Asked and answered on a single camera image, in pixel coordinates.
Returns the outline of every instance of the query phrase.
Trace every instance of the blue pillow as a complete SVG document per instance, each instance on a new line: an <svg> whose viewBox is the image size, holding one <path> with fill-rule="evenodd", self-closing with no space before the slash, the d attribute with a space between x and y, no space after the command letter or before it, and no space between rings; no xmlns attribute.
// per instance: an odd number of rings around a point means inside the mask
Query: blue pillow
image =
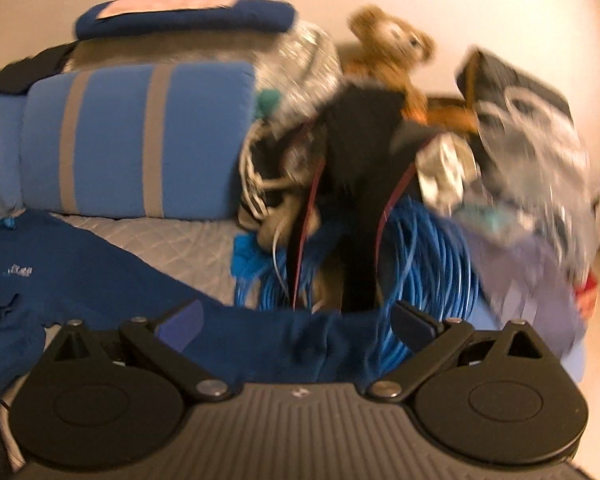
<svg viewBox="0 0 600 480"><path fill-rule="evenodd" d="M230 218L254 106L245 62L117 66L39 81L24 113L25 206L109 218Z"/></svg>
<svg viewBox="0 0 600 480"><path fill-rule="evenodd" d="M99 20L98 14L110 3L97 4L77 19L76 38L91 40L174 30L286 32L296 17L296 10L287 2L237 0L233 7L133 12Z"/></svg>
<svg viewBox="0 0 600 480"><path fill-rule="evenodd" d="M26 97L0 96L0 218L22 208L20 133Z"/></svg>

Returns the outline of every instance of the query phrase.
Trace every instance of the bed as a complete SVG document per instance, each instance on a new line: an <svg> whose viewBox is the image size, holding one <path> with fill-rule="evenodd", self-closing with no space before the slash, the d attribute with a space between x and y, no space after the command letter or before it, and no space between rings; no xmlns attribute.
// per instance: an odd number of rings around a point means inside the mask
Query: bed
<svg viewBox="0 0 600 480"><path fill-rule="evenodd" d="M169 45L165 52L163 45ZM144 39L109 38L82 42L75 49L65 72L96 70L120 64L181 62L199 59L246 60L254 65L256 90L275 88L283 95L274 119L286 128L314 113L338 85L338 57L331 40L315 25L299 22L281 36L161 33ZM232 304L235 280L230 264L234 238L242 231L234 219L185 221L179 219L122 218L58 215L74 227L89 230L111 244L131 252L155 269L187 285ZM476 328L496 330L498 321L481 302L469 318ZM58 332L47 330L48 344ZM576 345L563 365L575 381L584 371L584 348ZM4 395L13 399L24 378ZM0 407L2 429L14 468L24 463L8 428L7 412Z"/></svg>

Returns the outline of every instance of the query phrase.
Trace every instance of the teddy bear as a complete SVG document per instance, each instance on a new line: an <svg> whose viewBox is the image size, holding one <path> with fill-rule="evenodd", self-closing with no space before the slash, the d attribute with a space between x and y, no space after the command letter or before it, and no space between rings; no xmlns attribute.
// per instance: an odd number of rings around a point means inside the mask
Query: teddy bear
<svg viewBox="0 0 600 480"><path fill-rule="evenodd" d="M360 52L344 66L348 75L374 78L388 89L404 92L405 118L427 123L427 98L412 83L411 70L431 61L433 39L376 5L357 10L349 28L360 41Z"/></svg>

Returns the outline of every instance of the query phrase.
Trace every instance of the blue cloth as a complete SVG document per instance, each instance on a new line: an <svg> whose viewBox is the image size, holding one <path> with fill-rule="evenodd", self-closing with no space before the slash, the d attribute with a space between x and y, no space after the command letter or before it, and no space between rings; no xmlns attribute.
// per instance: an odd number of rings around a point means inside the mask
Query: blue cloth
<svg viewBox="0 0 600 480"><path fill-rule="evenodd" d="M67 148L73 152L64 155L65 108L80 75L62 74L32 86L20 150L26 207L108 218L160 216L145 205L144 193L153 184L166 218L235 215L238 156L256 101L253 67L245 62L176 65L164 88L166 101L158 113L162 123L152 141L159 148L144 150L149 142L146 100L159 67L120 66L91 73L74 126L75 142ZM62 160L72 165L69 177L61 171ZM150 166L157 171L143 174ZM61 184L73 187L77 211L62 203Z"/></svg>
<svg viewBox="0 0 600 480"><path fill-rule="evenodd" d="M378 376L385 316L254 312L222 305L91 232L28 210L0 224L0 393L43 351L43 327L69 319L110 330L200 300L203 326L183 354L230 384Z"/></svg>
<svg viewBox="0 0 600 480"><path fill-rule="evenodd" d="M97 4L78 18L75 22L76 38L91 40L173 30L286 32L296 16L296 10L287 2L238 0L233 7L133 12L99 20L97 15L110 3Z"/></svg>
<svg viewBox="0 0 600 480"><path fill-rule="evenodd" d="M22 208L20 133L26 97L0 96L0 217Z"/></svg>
<svg viewBox="0 0 600 480"><path fill-rule="evenodd" d="M391 275L388 272L390 261L386 258L386 254L381 252L380 272L382 275ZM247 235L238 235L234 240L234 255L231 262L231 274L236 278L236 298L237 304L242 304L245 301L245 293L238 294L239 291L247 290L254 280L258 279L264 269L270 264L270 256L267 256L257 245L253 233ZM508 319L501 322L496 315L491 311L487 301L480 295L476 301L471 314L467 321L471 323L476 330L500 330ZM573 347L565 352L560 359L562 367L570 375L571 379L579 383L584 377L584 368L586 364L586 348L584 340L578 340Z"/></svg>
<svg viewBox="0 0 600 480"><path fill-rule="evenodd" d="M43 212L0 224L0 393L35 364L43 327L68 319L110 330L206 296L102 238Z"/></svg>

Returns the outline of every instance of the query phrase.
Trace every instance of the coiled cable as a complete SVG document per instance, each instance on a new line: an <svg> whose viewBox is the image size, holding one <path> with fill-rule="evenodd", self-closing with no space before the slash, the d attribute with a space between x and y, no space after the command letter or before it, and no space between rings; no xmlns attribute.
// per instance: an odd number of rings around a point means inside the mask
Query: coiled cable
<svg viewBox="0 0 600 480"><path fill-rule="evenodd" d="M324 224L304 247L299 291L313 305L315 274L352 224L343 215L324 216ZM288 308L286 251L276 248L276 265L267 258L252 280L238 280L236 300L244 298L260 278L258 309ZM478 299L480 285L472 269L464 237L451 220L430 213L420 202L405 196L395 205L382 232L378 285L383 299L378 311L381 329L379 376L399 366L410 354L391 329L389 313L398 300L405 300L437 320L466 319Z"/></svg>

